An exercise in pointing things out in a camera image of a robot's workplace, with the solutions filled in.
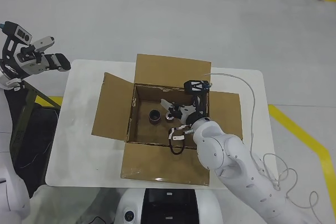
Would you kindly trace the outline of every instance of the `floor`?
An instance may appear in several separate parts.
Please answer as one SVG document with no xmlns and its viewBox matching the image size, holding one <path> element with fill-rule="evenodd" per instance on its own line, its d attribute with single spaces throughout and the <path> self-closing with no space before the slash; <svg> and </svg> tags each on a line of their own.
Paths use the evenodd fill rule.
<svg viewBox="0 0 336 224">
<path fill-rule="evenodd" d="M 146 53 L 260 70 L 268 104 L 276 105 L 329 150 L 336 174 L 335 2 L 5 0 L 0 1 L 0 22 L 6 20 L 22 25 L 34 39 L 55 37 L 55 45 L 46 53 L 64 53 L 70 61 L 134 62 L 137 53 Z M 3 44 L 0 33 L 0 51 Z M 27 80 L 49 96 L 63 96 L 67 76 L 46 72 Z M 335 223 L 317 155 L 274 118 L 271 125 L 276 154 L 299 174 L 291 198 L 306 206 L 309 192 L 316 190 L 319 218 Z M 283 188 L 293 181 L 291 175 Z M 225 222 L 238 223 L 230 193 L 216 194 Z M 259 217 L 255 222 L 263 223 Z"/>
</svg>

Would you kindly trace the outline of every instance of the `cardboard box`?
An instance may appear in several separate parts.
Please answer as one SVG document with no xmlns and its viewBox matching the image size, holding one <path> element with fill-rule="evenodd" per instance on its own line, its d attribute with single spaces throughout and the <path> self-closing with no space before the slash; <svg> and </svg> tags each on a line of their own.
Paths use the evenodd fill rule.
<svg viewBox="0 0 336 224">
<path fill-rule="evenodd" d="M 170 152 L 168 130 L 181 124 L 177 119 L 173 123 L 164 120 L 166 110 L 160 100 L 191 105 L 184 82 L 210 81 L 210 76 L 202 76 L 210 70 L 210 62 L 138 54 L 134 83 L 105 73 L 92 134 L 126 141 L 121 178 L 209 185 L 209 170 L 198 160 L 192 135 L 182 154 Z M 224 132 L 242 139 L 239 95 L 211 91 L 207 100 L 209 117 Z M 148 121 L 152 109 L 161 112 L 158 125 Z M 178 141 L 172 143 L 181 147 Z"/>
</svg>

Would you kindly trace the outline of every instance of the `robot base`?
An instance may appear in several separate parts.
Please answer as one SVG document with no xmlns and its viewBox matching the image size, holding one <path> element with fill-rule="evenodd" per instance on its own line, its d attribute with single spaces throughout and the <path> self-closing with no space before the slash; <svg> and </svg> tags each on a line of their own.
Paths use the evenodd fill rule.
<svg viewBox="0 0 336 224">
<path fill-rule="evenodd" d="M 220 205 L 211 190 L 128 189 L 117 207 L 114 224 L 223 224 Z"/>
</svg>

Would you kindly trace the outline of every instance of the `table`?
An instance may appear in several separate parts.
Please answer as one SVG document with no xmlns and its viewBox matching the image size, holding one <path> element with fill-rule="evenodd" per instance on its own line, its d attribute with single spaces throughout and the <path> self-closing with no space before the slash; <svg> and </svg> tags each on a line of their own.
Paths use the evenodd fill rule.
<svg viewBox="0 0 336 224">
<path fill-rule="evenodd" d="M 51 186 L 79 186 L 106 188 L 194 188 L 226 189 L 214 171 L 210 185 L 185 185 L 120 178 L 124 142 L 91 135 L 104 72 L 129 82 L 134 81 L 136 64 L 131 62 L 104 62 L 75 60 L 69 73 L 58 125 L 52 145 L 46 183 Z M 262 157 L 274 153 L 267 98 L 263 75 L 259 71 L 230 68 L 212 68 L 212 73 L 229 73 L 251 84 L 256 98 L 254 114 L 253 151 Z M 250 119 L 253 97 L 241 80 L 212 76 L 211 91 L 233 92 L 240 95 L 244 143 L 250 145 Z M 276 160 L 266 159 L 268 167 L 277 176 Z"/>
</svg>

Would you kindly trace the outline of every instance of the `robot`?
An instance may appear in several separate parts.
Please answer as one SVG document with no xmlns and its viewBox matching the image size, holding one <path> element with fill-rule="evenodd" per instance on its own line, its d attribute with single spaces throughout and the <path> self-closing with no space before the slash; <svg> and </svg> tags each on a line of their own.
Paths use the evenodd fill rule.
<svg viewBox="0 0 336 224">
<path fill-rule="evenodd" d="M 181 127 L 170 131 L 169 140 L 184 139 L 184 135 L 194 133 L 193 140 L 197 144 L 201 164 L 208 170 L 214 170 L 227 189 L 255 210 L 267 224 L 318 223 L 278 191 L 277 182 L 264 175 L 267 171 L 259 157 L 251 154 L 238 136 L 224 133 L 216 122 L 207 117 L 206 103 L 203 100 L 200 102 L 200 99 L 206 99 L 205 94 L 209 88 L 207 81 L 184 83 L 185 92 L 193 95 L 194 102 L 190 106 L 161 100 L 161 105 L 182 123 Z M 184 131 L 183 136 L 172 136 L 174 129 L 186 127 L 190 129 Z M 183 153 L 183 150 L 174 153 L 171 147 L 175 155 Z M 223 223 L 218 201 L 212 192 L 184 191 L 186 192 L 173 189 L 128 189 L 120 200 L 114 223 Z M 174 197 L 174 194 L 179 193 L 181 195 Z M 184 198 L 189 197 L 194 200 L 184 201 Z M 162 198 L 175 203 L 167 204 Z M 147 217 L 147 213 L 153 213 L 154 217 Z"/>
<path fill-rule="evenodd" d="M 24 181 L 15 173 L 10 156 L 12 119 L 4 90 L 25 88 L 22 80 L 48 70 L 68 71 L 63 54 L 44 54 L 54 44 L 47 36 L 31 43 L 32 36 L 13 22 L 0 24 L 7 35 L 0 59 L 0 223 L 21 223 L 30 213 L 30 199 Z M 25 45 L 16 52 L 18 44 Z"/>
<path fill-rule="evenodd" d="M 32 36 L 18 24 L 5 22 L 0 28 L 7 35 L 3 59 L 0 59 L 0 223 L 21 223 L 30 213 L 30 200 L 25 183 L 16 175 L 11 161 L 12 121 L 4 90 L 25 88 L 22 79 L 32 74 L 68 71 L 71 66 L 62 54 L 44 54 L 44 50 L 54 44 L 53 37 L 30 44 Z M 16 52 L 17 44 L 27 47 Z M 184 134 L 194 133 L 201 164 L 214 170 L 226 187 L 266 223 L 316 223 L 277 191 L 277 183 L 257 168 L 263 164 L 239 137 L 224 133 L 207 117 L 204 97 L 199 95 L 209 91 L 209 83 L 189 81 L 184 87 L 193 95 L 191 106 L 171 104 L 164 99 L 161 105 L 181 121 L 179 128 L 190 128 Z M 175 140 L 173 132 L 174 129 L 169 138 Z M 177 210 L 186 211 L 185 216 L 178 216 Z M 119 202 L 114 223 L 156 223 L 160 216 L 164 217 L 160 223 L 223 222 L 218 201 L 208 190 L 128 189 Z"/>
</svg>

